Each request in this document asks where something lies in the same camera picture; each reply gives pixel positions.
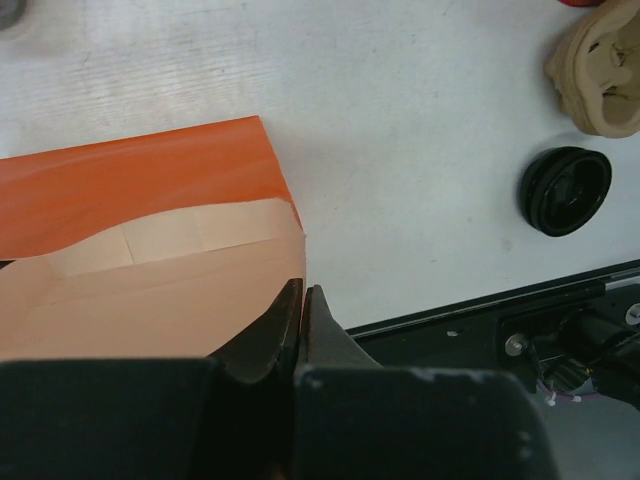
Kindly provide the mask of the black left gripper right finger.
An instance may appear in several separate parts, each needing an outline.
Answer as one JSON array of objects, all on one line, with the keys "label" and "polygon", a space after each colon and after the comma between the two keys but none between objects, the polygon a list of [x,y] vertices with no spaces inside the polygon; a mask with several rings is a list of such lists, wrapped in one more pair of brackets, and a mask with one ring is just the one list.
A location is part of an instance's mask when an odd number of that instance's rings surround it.
[{"label": "black left gripper right finger", "polygon": [[305,293],[297,345],[296,373],[309,368],[382,369],[334,319],[320,285]]}]

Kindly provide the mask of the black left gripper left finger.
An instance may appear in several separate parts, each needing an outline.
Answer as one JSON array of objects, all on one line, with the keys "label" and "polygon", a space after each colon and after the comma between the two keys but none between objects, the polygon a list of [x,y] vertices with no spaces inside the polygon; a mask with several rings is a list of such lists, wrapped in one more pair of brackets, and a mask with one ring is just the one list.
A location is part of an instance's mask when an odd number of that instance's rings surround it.
[{"label": "black left gripper left finger", "polygon": [[258,384],[273,372],[288,376],[298,353],[303,300],[303,280],[288,280],[262,315],[209,357],[246,385]]}]

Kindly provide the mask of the orange paper bag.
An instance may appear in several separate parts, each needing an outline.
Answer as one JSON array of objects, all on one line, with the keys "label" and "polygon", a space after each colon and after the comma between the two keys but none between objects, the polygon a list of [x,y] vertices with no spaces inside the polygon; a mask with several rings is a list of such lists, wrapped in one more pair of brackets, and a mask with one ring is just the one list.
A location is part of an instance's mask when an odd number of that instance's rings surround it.
[{"label": "orange paper bag", "polygon": [[203,357],[303,286],[260,118],[1,163],[5,360]]}]

